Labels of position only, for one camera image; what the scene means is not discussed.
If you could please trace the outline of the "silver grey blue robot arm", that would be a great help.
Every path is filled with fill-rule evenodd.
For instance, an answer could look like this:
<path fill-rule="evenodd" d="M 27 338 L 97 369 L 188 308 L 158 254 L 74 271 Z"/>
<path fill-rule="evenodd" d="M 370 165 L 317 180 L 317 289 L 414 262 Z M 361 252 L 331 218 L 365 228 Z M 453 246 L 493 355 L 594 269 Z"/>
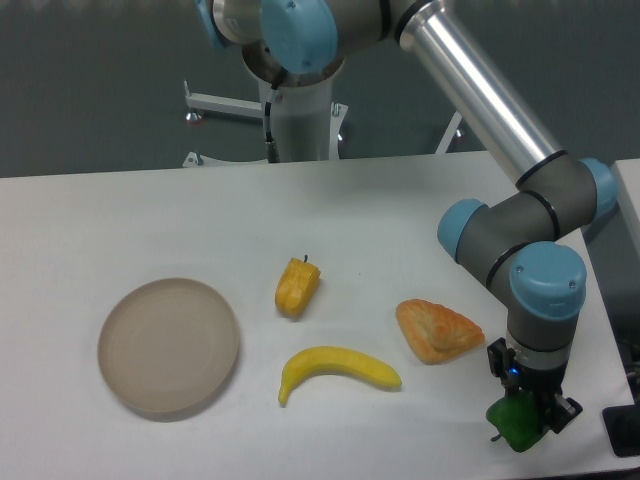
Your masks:
<path fill-rule="evenodd" d="M 216 48 L 238 45 L 260 80 L 260 119 L 271 163 L 326 160 L 334 150 L 331 102 L 315 99 L 345 58 L 386 39 L 415 55 L 514 182 L 489 207 L 462 200 L 440 220 L 442 247 L 508 311 L 488 347 L 507 396 L 527 394 L 541 432 L 581 412 L 562 393 L 586 268 L 559 245 L 617 200 L 609 168 L 572 159 L 528 110 L 456 20 L 446 1 L 199 1 Z"/>

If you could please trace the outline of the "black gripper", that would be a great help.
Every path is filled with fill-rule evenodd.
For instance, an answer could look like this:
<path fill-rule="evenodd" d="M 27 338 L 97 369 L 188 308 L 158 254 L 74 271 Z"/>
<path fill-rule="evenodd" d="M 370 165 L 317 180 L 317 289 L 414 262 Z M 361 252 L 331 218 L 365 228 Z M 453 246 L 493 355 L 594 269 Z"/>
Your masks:
<path fill-rule="evenodd" d="M 559 434 L 583 412 L 577 401 L 562 396 L 570 345 L 554 351 L 538 351 L 507 337 L 491 343 L 487 355 L 491 374 L 500 380 L 505 397 L 519 391 L 533 397 L 540 434 L 549 431 Z"/>

